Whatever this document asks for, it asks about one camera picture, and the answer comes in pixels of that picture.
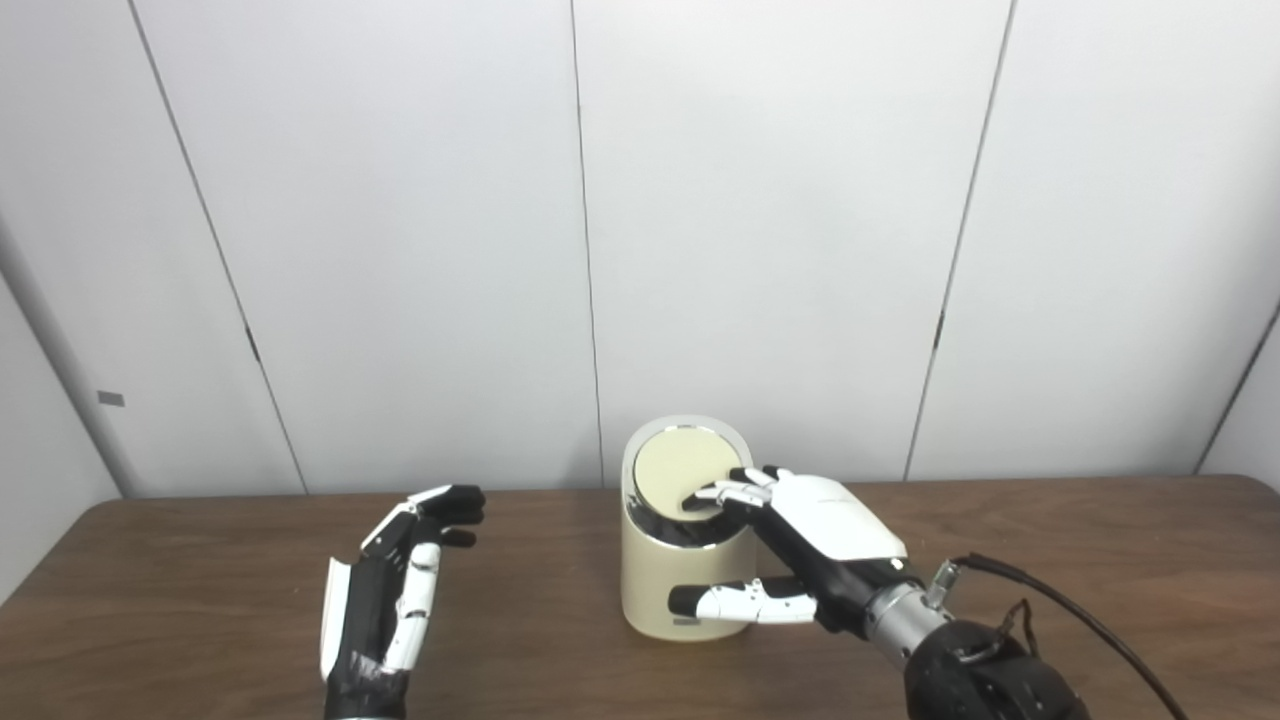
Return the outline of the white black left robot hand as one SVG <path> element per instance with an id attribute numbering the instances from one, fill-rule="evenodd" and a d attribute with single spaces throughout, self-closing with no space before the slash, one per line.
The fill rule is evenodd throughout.
<path id="1" fill-rule="evenodd" d="M 347 697 L 401 697 L 428 637 L 447 548 L 476 543 L 486 497 L 442 486 L 401 500 L 365 537 L 353 562 L 332 559 L 320 671 Z"/>

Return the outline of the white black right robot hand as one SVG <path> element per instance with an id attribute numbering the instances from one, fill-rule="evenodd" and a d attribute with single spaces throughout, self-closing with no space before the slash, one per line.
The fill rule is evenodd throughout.
<path id="1" fill-rule="evenodd" d="M 753 530 L 790 570 L 787 577 L 676 585 L 676 618 L 754 624 L 819 623 L 869 641 L 872 605 L 900 587 L 920 587 L 908 550 L 846 486 L 783 468 L 735 468 L 682 501 L 718 509 Z"/>

